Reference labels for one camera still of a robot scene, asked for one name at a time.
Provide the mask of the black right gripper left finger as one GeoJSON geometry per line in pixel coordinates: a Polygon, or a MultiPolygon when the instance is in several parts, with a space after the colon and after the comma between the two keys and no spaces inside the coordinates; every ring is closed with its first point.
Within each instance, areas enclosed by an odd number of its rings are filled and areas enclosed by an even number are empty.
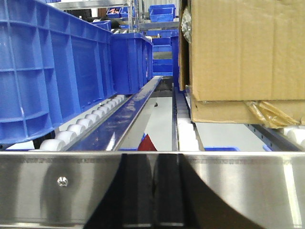
{"type": "Polygon", "coordinates": [[[123,154],[110,187],[85,229],[152,229],[152,173],[145,154],[123,154]]]}

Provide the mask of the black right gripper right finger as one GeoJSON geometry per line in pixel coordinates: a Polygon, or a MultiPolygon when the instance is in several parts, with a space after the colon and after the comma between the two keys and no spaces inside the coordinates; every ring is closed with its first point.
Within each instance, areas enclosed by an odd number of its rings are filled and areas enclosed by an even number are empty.
{"type": "Polygon", "coordinates": [[[182,154],[160,154],[154,168],[157,229],[260,229],[225,203],[182,154]]]}

